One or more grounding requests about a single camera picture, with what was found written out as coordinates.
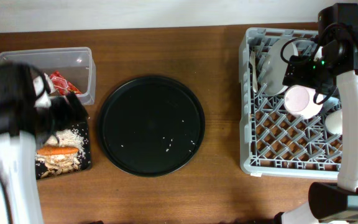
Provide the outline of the white plastic fork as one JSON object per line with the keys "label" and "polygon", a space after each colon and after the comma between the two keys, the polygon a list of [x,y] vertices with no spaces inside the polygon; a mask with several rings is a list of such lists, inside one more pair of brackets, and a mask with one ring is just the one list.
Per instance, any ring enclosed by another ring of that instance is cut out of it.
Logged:
{"label": "white plastic fork", "polygon": [[256,54],[254,51],[250,52],[250,64],[252,66],[252,89],[254,93],[258,92],[257,74],[256,74]]}

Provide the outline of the pink bowl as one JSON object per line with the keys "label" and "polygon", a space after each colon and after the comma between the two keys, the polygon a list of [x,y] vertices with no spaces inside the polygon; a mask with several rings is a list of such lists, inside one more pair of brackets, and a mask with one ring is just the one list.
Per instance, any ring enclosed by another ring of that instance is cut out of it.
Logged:
{"label": "pink bowl", "polygon": [[315,90],[312,88],[293,85],[285,92],[284,107],[295,117],[310,119],[317,115],[323,107],[313,101],[315,93]]}

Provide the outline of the grey dinner plate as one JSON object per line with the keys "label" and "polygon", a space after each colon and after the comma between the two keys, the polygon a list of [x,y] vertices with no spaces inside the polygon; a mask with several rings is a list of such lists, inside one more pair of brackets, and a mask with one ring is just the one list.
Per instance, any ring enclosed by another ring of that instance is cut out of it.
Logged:
{"label": "grey dinner plate", "polygon": [[288,42],[288,39],[276,41],[267,52],[262,70],[265,71],[259,83],[266,84],[264,93],[267,96],[274,96],[283,93],[288,87],[283,84],[287,63],[281,58],[281,49]]}

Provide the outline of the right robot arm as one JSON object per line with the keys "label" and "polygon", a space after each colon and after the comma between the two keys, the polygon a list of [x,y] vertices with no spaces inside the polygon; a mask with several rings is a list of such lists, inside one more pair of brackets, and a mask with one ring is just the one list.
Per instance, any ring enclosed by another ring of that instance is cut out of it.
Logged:
{"label": "right robot arm", "polygon": [[318,14],[316,49],[286,60],[286,86],[336,97],[342,109],[342,159],[336,183],[314,182],[308,201],[274,223],[358,223],[358,4],[336,3]]}

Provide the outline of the red snack wrapper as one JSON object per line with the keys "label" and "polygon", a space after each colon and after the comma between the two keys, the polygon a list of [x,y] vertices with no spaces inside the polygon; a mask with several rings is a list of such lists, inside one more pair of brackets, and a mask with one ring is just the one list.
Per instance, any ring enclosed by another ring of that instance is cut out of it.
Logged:
{"label": "red snack wrapper", "polygon": [[70,83],[66,78],[64,78],[58,71],[53,72],[49,78],[51,79],[54,88],[61,95],[67,95],[69,93],[74,93],[76,95],[82,94],[82,92]]}

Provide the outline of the white cup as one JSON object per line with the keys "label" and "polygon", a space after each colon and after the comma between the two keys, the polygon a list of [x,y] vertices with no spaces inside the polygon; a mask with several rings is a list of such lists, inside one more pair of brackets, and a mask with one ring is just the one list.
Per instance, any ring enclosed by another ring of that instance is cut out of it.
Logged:
{"label": "white cup", "polygon": [[337,110],[329,115],[325,119],[325,127],[331,134],[342,135],[342,110]]}

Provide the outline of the orange carrot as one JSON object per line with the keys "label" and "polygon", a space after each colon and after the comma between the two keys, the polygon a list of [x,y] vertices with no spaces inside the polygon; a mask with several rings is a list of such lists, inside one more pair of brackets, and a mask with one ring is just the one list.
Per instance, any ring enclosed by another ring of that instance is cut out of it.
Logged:
{"label": "orange carrot", "polygon": [[37,154],[41,156],[56,156],[64,154],[75,154],[78,152],[76,147],[57,147],[57,146],[45,146],[37,151]]}

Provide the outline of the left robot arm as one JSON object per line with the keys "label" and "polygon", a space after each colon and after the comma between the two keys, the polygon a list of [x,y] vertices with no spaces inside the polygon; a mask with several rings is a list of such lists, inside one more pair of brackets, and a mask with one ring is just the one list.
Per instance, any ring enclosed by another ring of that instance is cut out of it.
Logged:
{"label": "left robot arm", "polygon": [[43,223],[35,153],[88,117],[74,93],[52,96],[52,87],[32,65],[0,65],[0,223]]}

